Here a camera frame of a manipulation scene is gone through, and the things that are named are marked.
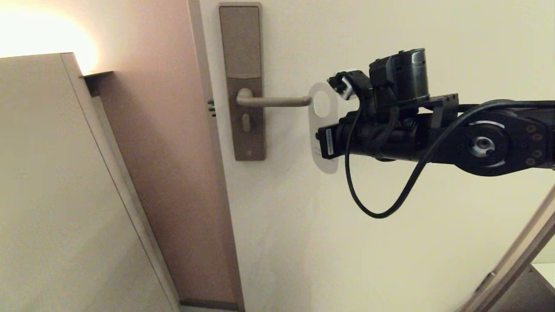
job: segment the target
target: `door hang tag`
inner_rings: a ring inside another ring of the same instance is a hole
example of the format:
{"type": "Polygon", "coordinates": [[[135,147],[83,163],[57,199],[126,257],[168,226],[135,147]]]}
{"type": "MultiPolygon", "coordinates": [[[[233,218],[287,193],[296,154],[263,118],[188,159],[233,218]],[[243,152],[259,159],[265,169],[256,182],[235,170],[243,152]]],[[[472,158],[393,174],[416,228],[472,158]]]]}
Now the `door hang tag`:
{"type": "Polygon", "coordinates": [[[322,172],[334,174],[339,166],[339,160],[322,158],[320,141],[316,139],[316,133],[318,128],[337,123],[339,120],[338,95],[329,84],[318,82],[310,88],[309,97],[312,98],[312,103],[308,106],[312,159],[322,172]]]}

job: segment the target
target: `door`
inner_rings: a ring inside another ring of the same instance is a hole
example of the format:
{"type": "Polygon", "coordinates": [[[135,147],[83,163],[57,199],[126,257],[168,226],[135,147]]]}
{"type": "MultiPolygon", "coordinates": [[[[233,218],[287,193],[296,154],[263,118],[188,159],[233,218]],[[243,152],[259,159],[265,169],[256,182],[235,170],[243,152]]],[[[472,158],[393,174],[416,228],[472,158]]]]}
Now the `door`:
{"type": "MultiPolygon", "coordinates": [[[[340,158],[312,161],[307,108],[266,108],[267,158],[234,157],[217,0],[201,2],[247,311],[454,311],[471,296],[553,184],[550,170],[495,178],[429,164],[384,220],[351,199],[340,158]]],[[[264,96],[307,95],[335,72],[426,48],[432,95],[461,103],[555,99],[555,3],[261,1],[264,96]]],[[[339,116],[356,101],[340,100],[339,116]]],[[[351,157],[362,202],[380,212],[414,163],[351,157]]]]}
{"type": "Polygon", "coordinates": [[[0,310],[176,311],[85,118],[78,72],[61,54],[0,59],[0,310]]]}

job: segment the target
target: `metal bracket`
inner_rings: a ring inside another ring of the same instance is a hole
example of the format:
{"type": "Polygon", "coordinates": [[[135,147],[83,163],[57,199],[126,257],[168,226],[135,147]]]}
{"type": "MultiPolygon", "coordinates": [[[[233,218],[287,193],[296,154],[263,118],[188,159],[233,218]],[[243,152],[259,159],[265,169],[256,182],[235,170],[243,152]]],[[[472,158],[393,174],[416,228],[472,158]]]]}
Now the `metal bracket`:
{"type": "Polygon", "coordinates": [[[97,97],[100,95],[100,91],[98,90],[98,82],[106,77],[106,75],[113,73],[114,71],[106,71],[106,72],[88,72],[83,74],[80,78],[85,79],[85,83],[87,84],[87,88],[89,89],[89,93],[91,97],[97,97]]]}

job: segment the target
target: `floor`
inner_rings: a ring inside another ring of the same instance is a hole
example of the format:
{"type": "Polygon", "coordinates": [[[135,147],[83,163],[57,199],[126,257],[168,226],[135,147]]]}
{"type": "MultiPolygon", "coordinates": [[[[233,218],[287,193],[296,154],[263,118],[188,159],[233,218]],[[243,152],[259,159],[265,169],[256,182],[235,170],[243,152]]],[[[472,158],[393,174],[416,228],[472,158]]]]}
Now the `floor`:
{"type": "Polygon", "coordinates": [[[206,308],[193,308],[191,306],[182,306],[181,312],[230,312],[224,310],[214,310],[214,309],[206,309],[206,308]]]}

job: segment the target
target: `door handle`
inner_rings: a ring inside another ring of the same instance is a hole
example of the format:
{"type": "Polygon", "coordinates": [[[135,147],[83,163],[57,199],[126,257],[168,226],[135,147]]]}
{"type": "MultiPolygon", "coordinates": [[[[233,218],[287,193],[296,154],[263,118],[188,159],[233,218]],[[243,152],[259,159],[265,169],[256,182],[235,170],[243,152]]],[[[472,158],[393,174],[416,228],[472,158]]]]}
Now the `door handle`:
{"type": "Polygon", "coordinates": [[[246,107],[304,107],[312,103],[311,97],[300,98],[255,98],[249,88],[237,93],[237,104],[246,107]]]}
{"type": "Polygon", "coordinates": [[[310,97],[265,98],[262,5],[224,2],[219,6],[229,118],[235,160],[266,159],[265,107],[303,107],[310,97]]]}

